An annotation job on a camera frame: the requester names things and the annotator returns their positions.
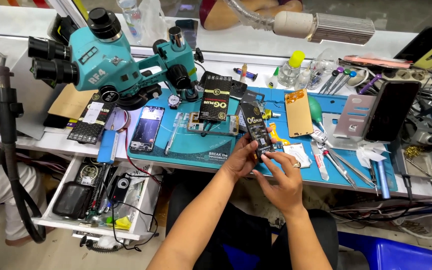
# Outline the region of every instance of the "black wallet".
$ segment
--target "black wallet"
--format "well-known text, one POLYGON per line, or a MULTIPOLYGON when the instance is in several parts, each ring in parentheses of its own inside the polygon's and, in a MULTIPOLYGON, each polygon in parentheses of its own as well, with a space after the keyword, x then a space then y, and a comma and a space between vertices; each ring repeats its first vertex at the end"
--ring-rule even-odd
POLYGON ((53 213, 72 219, 84 219, 90 206, 94 188, 70 181, 64 183, 53 206, 53 213))

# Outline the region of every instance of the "microscope eyepiece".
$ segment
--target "microscope eyepiece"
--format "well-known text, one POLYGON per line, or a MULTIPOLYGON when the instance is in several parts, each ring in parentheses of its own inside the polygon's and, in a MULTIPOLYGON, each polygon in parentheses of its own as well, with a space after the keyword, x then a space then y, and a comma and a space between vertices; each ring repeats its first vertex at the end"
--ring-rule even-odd
POLYGON ((51 61, 33 59, 33 75, 36 80, 51 80, 57 84, 78 84, 78 68, 75 64, 61 59, 51 61))
POLYGON ((28 56, 46 60, 61 59, 69 61, 71 50, 68 46, 64 46, 63 43, 30 36, 28 38, 28 56))
POLYGON ((113 42, 123 35, 121 24, 112 11, 95 8, 89 12, 88 16, 89 29, 102 42, 113 42))

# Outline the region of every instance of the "black smartphone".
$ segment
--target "black smartphone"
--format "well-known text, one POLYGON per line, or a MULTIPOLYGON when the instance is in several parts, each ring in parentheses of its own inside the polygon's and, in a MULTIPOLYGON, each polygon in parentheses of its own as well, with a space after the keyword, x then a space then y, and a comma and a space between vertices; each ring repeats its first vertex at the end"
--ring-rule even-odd
POLYGON ((153 151, 163 114, 163 107, 144 106, 142 108, 141 117, 129 145, 130 153, 137 154, 138 151, 153 151))
POLYGON ((432 26, 424 28, 394 58, 416 63, 432 49, 432 26))
POLYGON ((198 21, 195 20, 176 20, 175 25, 181 28, 183 37, 188 42, 191 49, 196 48, 196 36, 198 34, 198 21))
POLYGON ((386 81, 371 109, 364 140, 390 143, 396 139, 421 88, 417 81, 386 81))

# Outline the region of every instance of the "hand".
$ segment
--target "hand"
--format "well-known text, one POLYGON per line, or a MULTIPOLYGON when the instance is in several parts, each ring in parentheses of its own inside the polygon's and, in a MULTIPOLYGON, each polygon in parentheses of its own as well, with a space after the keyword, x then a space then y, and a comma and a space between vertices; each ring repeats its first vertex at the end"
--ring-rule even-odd
POLYGON ((262 173, 253 169, 252 172, 256 175, 264 195, 286 219, 298 216, 304 207, 303 179, 300 169, 293 167, 297 163, 296 158, 283 152, 266 152, 261 159, 279 183, 279 185, 271 185, 262 173), (281 164, 284 172, 270 158, 281 164))
MULTIPOLYGON (((270 133, 273 131, 273 128, 268 127, 266 130, 270 133)), ((271 143, 275 144, 276 139, 272 138, 271 143)), ((235 181, 240 177, 248 175, 258 162, 258 160, 255 159, 255 150, 257 148, 258 142, 251 141, 249 132, 247 132, 237 141, 236 145, 234 145, 233 152, 227 158, 223 166, 221 166, 221 169, 230 173, 235 181)))

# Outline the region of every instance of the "wristwatch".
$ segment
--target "wristwatch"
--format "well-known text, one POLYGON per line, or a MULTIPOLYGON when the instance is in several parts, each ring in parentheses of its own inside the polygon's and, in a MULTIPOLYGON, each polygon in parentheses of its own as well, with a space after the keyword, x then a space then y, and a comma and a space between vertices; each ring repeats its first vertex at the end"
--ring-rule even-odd
POLYGON ((181 97, 174 94, 171 94, 167 98, 167 103, 171 109, 177 109, 178 106, 181 104, 181 102, 182 102, 181 97))

